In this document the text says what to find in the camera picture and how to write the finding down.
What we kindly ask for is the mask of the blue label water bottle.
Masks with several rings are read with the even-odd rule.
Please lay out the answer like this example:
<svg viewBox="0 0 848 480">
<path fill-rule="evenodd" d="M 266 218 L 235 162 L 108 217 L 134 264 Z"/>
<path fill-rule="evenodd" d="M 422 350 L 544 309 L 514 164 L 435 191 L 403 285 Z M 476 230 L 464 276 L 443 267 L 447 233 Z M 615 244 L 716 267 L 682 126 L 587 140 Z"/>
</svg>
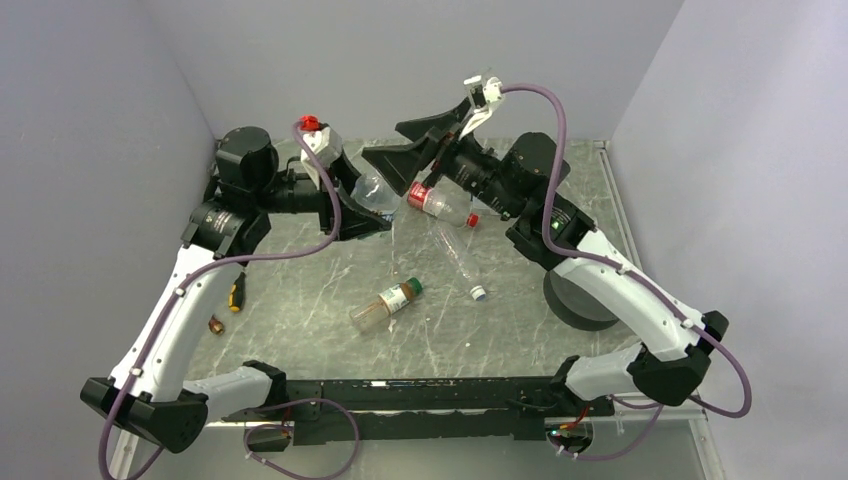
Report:
<svg viewBox="0 0 848 480">
<path fill-rule="evenodd" d="M 363 173 L 356 181 L 350 197 L 363 208 L 393 222 L 400 207 L 401 197 L 378 174 Z"/>
</svg>

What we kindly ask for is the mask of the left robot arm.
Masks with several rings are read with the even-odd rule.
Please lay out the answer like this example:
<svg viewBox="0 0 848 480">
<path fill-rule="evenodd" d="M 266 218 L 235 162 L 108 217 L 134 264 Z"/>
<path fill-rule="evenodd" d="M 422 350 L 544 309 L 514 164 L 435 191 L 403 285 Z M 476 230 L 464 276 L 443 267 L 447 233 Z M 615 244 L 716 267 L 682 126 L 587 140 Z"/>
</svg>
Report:
<svg viewBox="0 0 848 480">
<path fill-rule="evenodd" d="M 109 427 L 179 453 L 211 421 L 242 410 L 272 420 L 285 411 L 286 375 L 263 362 L 199 381 L 186 375 L 218 302 L 256 260 L 272 215 L 314 213 L 322 232 L 338 241 L 391 227 L 352 200 L 359 173 L 328 124 L 303 118 L 296 137 L 301 171 L 281 160 L 263 128 L 240 127 L 219 141 L 203 200 L 141 334 L 109 376 L 90 378 L 81 390 Z"/>
</svg>

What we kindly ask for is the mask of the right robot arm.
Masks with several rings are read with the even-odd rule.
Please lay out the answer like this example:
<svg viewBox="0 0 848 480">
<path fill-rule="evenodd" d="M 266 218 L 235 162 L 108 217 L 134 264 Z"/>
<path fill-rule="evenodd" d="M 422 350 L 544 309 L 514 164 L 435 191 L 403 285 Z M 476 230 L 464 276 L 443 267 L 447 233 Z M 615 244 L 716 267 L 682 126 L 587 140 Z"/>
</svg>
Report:
<svg viewBox="0 0 848 480">
<path fill-rule="evenodd" d="M 513 248 L 545 270 L 547 299 L 562 319 L 587 330 L 597 308 L 601 323 L 622 322 L 637 336 L 629 349 L 568 359 L 550 391 L 557 411 L 574 415 L 591 400 L 630 392 L 666 406 L 693 399 L 728 320 L 672 298 L 558 193 L 568 166 L 549 135 L 524 133 L 497 155 L 468 131 L 473 118 L 462 102 L 400 122 L 401 144 L 368 147 L 363 158 L 399 194 L 441 180 L 471 194 L 509 222 Z"/>
</svg>

